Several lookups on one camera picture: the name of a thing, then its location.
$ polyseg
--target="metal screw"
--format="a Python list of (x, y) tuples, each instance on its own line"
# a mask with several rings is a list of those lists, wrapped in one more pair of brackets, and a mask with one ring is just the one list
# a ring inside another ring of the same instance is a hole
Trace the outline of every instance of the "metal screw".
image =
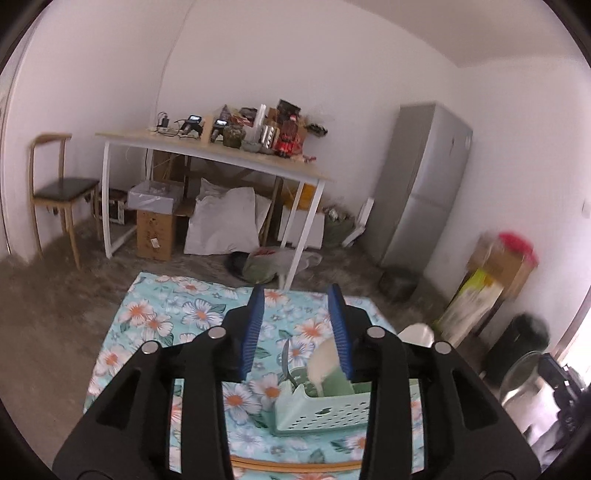
[(160, 345), (158, 344), (158, 342), (154, 342), (153, 340), (150, 340), (149, 342), (145, 342), (142, 345), (142, 352), (149, 355), (151, 353), (155, 353), (159, 347), (160, 347)]
[(207, 331), (210, 338), (222, 338), (226, 335), (226, 329), (224, 327), (213, 327)]
[(442, 355), (447, 355), (452, 351), (452, 346), (447, 342), (437, 342), (435, 344), (435, 351)]
[(386, 336), (386, 330), (381, 327), (373, 326), (368, 328), (367, 334), (371, 338), (384, 338)]

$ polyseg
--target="red lid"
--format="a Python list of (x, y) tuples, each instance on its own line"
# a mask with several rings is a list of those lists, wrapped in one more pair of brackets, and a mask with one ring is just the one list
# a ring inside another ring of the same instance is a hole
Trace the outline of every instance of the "red lid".
[(499, 239), (509, 250), (523, 255), (530, 263), (538, 265), (538, 256), (535, 254), (531, 242), (513, 232), (501, 232)]

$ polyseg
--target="black chair seat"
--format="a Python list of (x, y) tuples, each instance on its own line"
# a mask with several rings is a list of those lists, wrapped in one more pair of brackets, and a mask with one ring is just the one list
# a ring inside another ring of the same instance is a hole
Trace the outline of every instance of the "black chair seat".
[(56, 180), (41, 190), (37, 190), (33, 198), (52, 200), (54, 202), (69, 202), (92, 190), (98, 182), (98, 180), (94, 179), (77, 179), (72, 177)]

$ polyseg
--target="glass jar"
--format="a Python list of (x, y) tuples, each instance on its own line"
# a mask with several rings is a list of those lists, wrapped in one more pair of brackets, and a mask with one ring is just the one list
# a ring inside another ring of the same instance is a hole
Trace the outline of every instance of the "glass jar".
[(223, 129), (223, 145), (224, 147), (240, 148), (242, 140), (246, 132), (242, 125), (230, 124)]

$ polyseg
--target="white ceiling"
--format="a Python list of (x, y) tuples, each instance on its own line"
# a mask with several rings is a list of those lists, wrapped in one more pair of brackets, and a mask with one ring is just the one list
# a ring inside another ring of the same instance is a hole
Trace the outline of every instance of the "white ceiling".
[(521, 56), (580, 57), (543, 0), (346, 0), (423, 39), (458, 66)]

